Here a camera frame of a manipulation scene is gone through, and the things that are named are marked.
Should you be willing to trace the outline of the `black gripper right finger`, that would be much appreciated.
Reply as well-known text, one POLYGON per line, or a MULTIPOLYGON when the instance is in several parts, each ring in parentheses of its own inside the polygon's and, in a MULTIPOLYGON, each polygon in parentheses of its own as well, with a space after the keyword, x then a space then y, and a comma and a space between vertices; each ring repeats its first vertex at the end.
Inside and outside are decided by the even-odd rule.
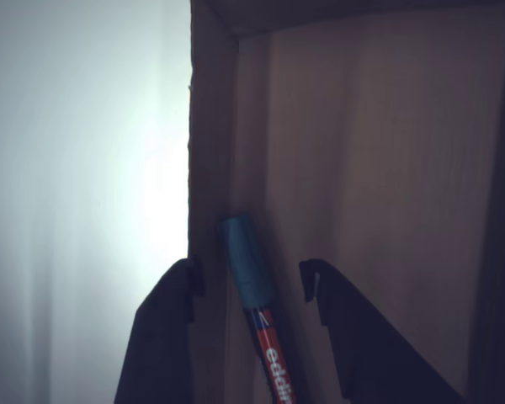
POLYGON ((316 300, 338 383, 352 403, 464 403, 342 273, 321 259, 299 264, 305 300, 316 300))

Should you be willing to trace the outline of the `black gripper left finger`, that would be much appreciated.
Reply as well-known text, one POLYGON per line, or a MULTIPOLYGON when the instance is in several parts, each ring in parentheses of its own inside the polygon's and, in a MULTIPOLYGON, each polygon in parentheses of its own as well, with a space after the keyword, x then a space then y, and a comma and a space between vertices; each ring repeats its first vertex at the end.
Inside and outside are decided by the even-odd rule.
POLYGON ((116 403, 192 403, 189 324, 204 294, 199 263, 178 260, 138 307, 115 394, 116 403))

